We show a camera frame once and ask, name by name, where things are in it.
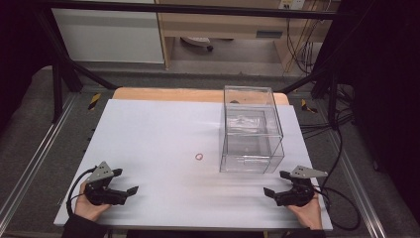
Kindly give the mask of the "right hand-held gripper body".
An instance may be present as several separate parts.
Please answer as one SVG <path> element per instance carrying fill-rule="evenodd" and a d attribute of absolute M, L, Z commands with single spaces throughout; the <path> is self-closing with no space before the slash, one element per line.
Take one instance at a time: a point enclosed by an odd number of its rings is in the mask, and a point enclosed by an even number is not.
<path fill-rule="evenodd" d="M 311 168 L 297 166 L 291 175 L 292 188 L 289 191 L 277 192 L 275 202 L 278 206 L 296 205 L 303 206 L 307 204 L 315 194 L 315 188 L 312 184 L 313 178 L 325 178 L 328 173 Z"/>

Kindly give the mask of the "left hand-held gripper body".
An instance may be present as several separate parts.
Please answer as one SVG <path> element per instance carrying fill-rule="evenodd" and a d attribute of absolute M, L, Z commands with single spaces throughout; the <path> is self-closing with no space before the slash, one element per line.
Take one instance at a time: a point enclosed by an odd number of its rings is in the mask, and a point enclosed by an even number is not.
<path fill-rule="evenodd" d="M 100 163 L 86 180 L 84 194 L 94 205 L 111 204 L 124 205 L 128 197 L 122 190 L 115 190 L 109 187 L 113 178 L 113 170 L 106 162 Z"/>

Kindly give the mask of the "person's left hand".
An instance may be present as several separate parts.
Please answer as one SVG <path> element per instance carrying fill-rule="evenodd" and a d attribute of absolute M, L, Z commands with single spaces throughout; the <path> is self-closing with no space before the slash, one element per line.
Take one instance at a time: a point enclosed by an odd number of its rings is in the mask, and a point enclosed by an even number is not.
<path fill-rule="evenodd" d="M 74 213 L 80 217 L 83 217 L 87 220 L 96 222 L 100 216 L 107 211 L 111 205 L 110 204 L 101 204 L 94 205 L 92 204 L 84 194 L 86 183 L 83 182 L 80 185 L 79 195 L 75 202 Z"/>

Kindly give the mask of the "person's right hand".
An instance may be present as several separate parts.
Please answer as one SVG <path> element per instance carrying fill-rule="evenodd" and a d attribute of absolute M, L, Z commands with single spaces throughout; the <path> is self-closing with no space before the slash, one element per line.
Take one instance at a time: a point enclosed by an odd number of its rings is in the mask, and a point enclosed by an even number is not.
<path fill-rule="evenodd" d="M 317 194 L 303 206 L 287 205 L 287 208 L 297 217 L 303 227 L 311 230 L 323 229 L 321 208 Z"/>

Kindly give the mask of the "clear plastic drawer box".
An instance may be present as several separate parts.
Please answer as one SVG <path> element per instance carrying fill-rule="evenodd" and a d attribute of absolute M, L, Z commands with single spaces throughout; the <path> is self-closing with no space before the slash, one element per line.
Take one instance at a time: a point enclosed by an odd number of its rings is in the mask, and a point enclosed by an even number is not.
<path fill-rule="evenodd" d="M 226 85 L 221 120 L 222 173 L 273 173 L 284 158 L 272 89 Z"/>

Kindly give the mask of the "yellow black tape strip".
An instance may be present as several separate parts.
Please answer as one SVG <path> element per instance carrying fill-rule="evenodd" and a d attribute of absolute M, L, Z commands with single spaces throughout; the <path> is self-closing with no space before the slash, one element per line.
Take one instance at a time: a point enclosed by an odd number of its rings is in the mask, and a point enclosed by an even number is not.
<path fill-rule="evenodd" d="M 301 110 L 309 111 L 311 113 L 318 113 L 318 110 L 316 108 L 311 108 L 308 106 L 305 99 L 301 99 L 300 102 L 301 102 Z"/>
<path fill-rule="evenodd" d="M 90 103 L 88 105 L 88 109 L 89 110 L 93 110 L 95 108 L 95 106 L 96 106 L 97 102 L 99 101 L 100 97 L 101 97 L 101 94 L 100 93 L 95 93 L 92 96 L 91 101 L 90 101 Z"/>

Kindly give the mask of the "white cabinet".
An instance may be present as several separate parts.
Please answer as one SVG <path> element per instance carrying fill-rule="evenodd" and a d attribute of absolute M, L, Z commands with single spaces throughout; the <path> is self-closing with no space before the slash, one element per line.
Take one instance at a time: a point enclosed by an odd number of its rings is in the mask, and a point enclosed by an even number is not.
<path fill-rule="evenodd" d="M 53 9 L 73 60 L 163 63 L 156 13 Z"/>

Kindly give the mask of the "office chair base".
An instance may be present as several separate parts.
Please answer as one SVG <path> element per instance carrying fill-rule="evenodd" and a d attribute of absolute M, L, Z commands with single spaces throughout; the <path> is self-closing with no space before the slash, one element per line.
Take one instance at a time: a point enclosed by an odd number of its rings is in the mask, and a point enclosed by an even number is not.
<path fill-rule="evenodd" d="M 205 48 L 208 52 L 213 51 L 213 46 L 208 38 L 181 37 L 181 39 L 190 45 Z"/>

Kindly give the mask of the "wooden desk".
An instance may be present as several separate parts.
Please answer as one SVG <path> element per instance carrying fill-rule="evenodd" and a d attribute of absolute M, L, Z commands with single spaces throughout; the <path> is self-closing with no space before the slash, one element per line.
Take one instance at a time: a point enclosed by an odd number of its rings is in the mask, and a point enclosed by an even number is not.
<path fill-rule="evenodd" d="M 279 9 L 280 0 L 155 0 L 157 4 L 206 5 L 224 7 Z M 335 12 L 340 0 L 305 0 L 301 10 Z M 283 68 L 296 65 L 298 51 L 308 43 L 322 43 L 330 29 L 330 20 L 275 19 L 241 16 L 214 16 L 159 13 L 161 37 L 199 37 L 219 39 L 272 40 Z"/>

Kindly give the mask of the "white power strip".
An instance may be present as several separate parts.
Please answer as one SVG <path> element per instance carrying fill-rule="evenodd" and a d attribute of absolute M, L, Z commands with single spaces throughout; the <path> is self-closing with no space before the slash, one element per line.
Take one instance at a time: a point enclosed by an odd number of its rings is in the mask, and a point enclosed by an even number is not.
<path fill-rule="evenodd" d="M 305 0 L 280 0 L 278 8 L 286 10 L 301 10 L 304 3 Z"/>

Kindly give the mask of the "aluminium rail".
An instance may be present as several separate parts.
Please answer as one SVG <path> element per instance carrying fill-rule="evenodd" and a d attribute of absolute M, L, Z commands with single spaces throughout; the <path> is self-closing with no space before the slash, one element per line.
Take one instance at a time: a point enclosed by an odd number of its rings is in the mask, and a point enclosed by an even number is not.
<path fill-rule="evenodd" d="M 45 157 L 55 141 L 56 136 L 61 130 L 63 123 L 66 121 L 78 97 L 78 93 L 69 93 L 66 96 L 64 105 L 62 106 L 62 114 L 49 126 L 47 133 L 38 145 L 35 153 L 32 155 L 31 160 L 25 167 L 25 170 L 21 174 L 10 195 L 0 207 L 0 237 L 2 237 L 5 233 L 7 226 L 22 202 L 23 197 L 34 180 L 34 177 L 40 169 Z"/>
<path fill-rule="evenodd" d="M 329 132 L 331 141 L 339 153 L 339 163 L 346 178 L 355 202 L 371 238 L 386 238 L 385 230 L 372 206 L 368 194 L 359 179 L 350 157 L 344 147 L 344 141 L 338 131 Z"/>

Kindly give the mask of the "black metal frame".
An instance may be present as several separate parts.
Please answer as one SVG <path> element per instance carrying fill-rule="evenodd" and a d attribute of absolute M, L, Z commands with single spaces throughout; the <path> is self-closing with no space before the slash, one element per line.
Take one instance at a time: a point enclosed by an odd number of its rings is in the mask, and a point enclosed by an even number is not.
<path fill-rule="evenodd" d="M 52 27 L 52 22 L 46 17 L 45 12 L 51 8 L 71 10 L 94 10 L 94 11 L 117 11 L 117 12 L 141 12 L 141 13 L 168 13 L 188 15 L 220 15 L 241 16 L 260 18 L 284 18 L 284 19 L 316 19 L 316 20 L 353 20 L 356 15 L 352 13 L 316 12 L 304 10 L 269 10 L 262 8 L 200 6 L 179 4 L 155 4 L 155 3 L 128 3 L 108 1 L 74 1 L 74 0 L 35 0 L 30 3 L 39 25 L 47 37 L 54 60 L 53 92 L 54 92 L 54 120 L 61 114 L 60 79 L 63 78 L 71 91 L 80 91 L 82 84 L 77 72 L 87 76 L 107 89 L 115 90 L 117 85 L 106 81 L 84 66 L 75 62 L 60 42 L 60 33 Z"/>

